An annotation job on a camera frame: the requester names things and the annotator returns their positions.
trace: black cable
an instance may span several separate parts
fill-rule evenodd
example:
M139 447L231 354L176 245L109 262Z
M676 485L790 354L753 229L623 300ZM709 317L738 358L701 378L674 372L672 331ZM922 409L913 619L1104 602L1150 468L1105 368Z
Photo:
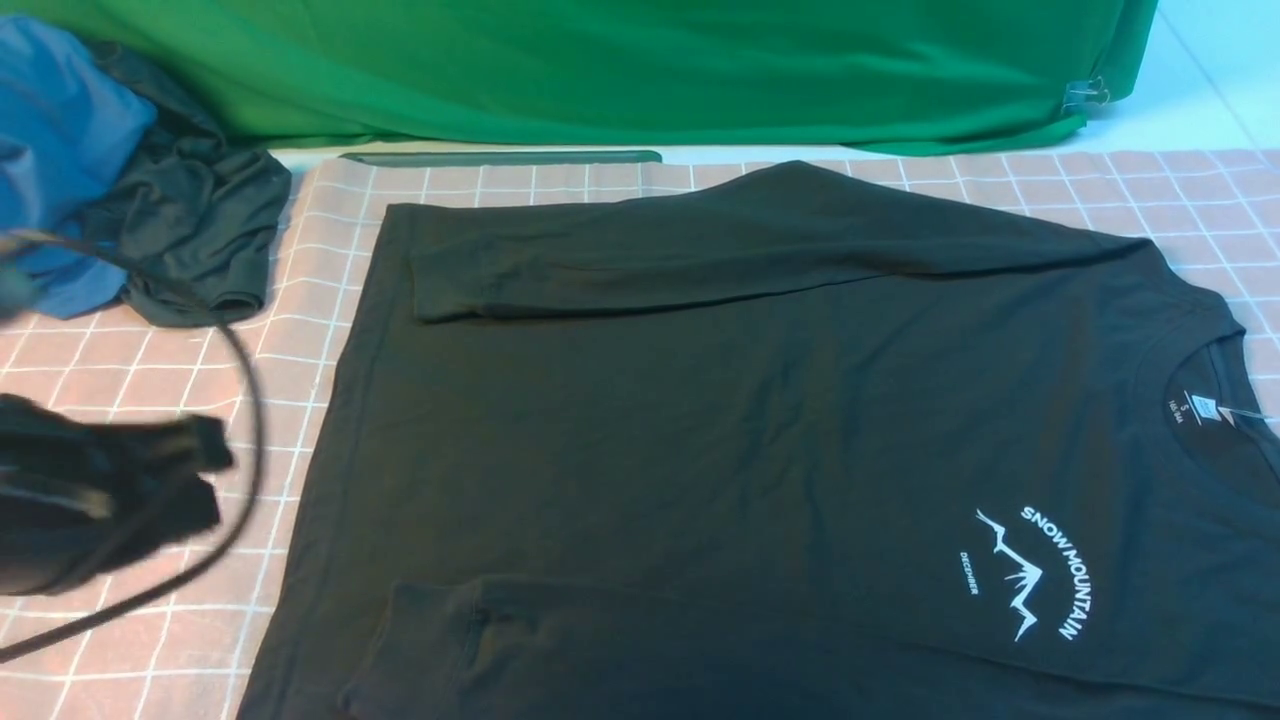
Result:
M38 635L18 641L13 644L0 648L0 665L9 662L10 660L17 660L24 655L31 655L32 652L38 652L63 641L70 639L81 633L92 630L115 620L123 615L127 615L148 602L161 598L178 588L186 585L187 583L195 580L196 578L204 575L212 568L223 556L230 551L232 546L239 541L241 536L244 533L244 528L248 521L252 520L253 512L257 510L257 498L262 491L262 465L264 455L266 447L266 427L264 423L264 405L262 405L262 392L261 384L257 379L257 373L253 370L253 363L250 359L248 350L244 348L244 343L241 341L236 331L229 328L227 323L221 322L214 313L212 307L209 306L195 291L187 287L184 283L173 281L170 278L152 273L145 268L141 263L131 260L128 258L122 258L120 255L104 250L96 245L88 242L79 242L73 240L61 238L42 232L28 232L28 231L15 231L9 233L22 243L27 245L56 245L65 247L68 250L79 252L81 255L87 255L90 258L96 258L104 263L115 265L123 269L131 275L140 277L148 283L172 293L173 296L180 299L183 302L189 304L196 309L197 313L206 315L209 324L211 324L228 345L232 347L232 352L236 355L236 360L244 375L244 382L248 387L248 401L250 411L253 418L252 436L253 436L253 450L252 450L252 469L250 470L248 482L248 498L246 500L244 507L241 510L238 518L232 524L230 530L227 537L218 543L209 555L201 557L195 565L187 568L186 570L178 573L173 578L157 583L145 591L141 591L125 600L122 600L114 605L97 610L84 618L72 620L64 625L59 625L51 630L40 633ZM152 498L146 509L142 510L143 514L151 514L159 510L159 505L168 501L168 496L161 493L160 496ZM124 533L137 532L137 524L125 527Z

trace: clothing label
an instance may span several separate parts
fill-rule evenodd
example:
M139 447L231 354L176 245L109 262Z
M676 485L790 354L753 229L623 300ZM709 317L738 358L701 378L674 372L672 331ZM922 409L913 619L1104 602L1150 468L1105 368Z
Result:
M1263 415L1262 413L1253 413L1251 410L1233 410L1230 407L1222 407L1221 405L1217 406L1217 411L1222 415L1224 420L1231 423L1233 425L1235 424L1236 415L1240 415L1243 418L1256 418L1258 420L1265 420L1267 423L1275 423L1280 420L1280 418L1275 415Z
M1211 397L1203 397L1199 395L1192 395L1192 407L1196 409L1196 414L1206 420L1221 421L1222 416L1217 411L1217 401Z

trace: size tag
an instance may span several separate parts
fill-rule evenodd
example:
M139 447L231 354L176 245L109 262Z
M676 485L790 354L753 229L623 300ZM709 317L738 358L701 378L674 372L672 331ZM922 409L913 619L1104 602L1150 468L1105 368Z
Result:
M1196 410L1197 415L1199 415L1206 420L1213 420L1215 423L1222 420L1222 415L1219 414L1217 411L1216 400L1213 400L1212 397L1203 397L1199 395L1193 395L1190 396L1190 398L1192 398L1192 407Z

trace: green fabric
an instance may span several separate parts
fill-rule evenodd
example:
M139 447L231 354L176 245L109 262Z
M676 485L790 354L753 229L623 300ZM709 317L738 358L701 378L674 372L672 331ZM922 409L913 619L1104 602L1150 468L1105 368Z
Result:
M236 137L1057 142L1066 83L1133 87L1157 0L0 0L124 42Z

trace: folded sleeve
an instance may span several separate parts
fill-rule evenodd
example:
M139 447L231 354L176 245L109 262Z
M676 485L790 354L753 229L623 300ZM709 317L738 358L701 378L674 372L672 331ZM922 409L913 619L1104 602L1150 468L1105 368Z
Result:
M604 205L428 210L419 320L695 307L887 274L1025 270L1135 243L788 163L709 190Z

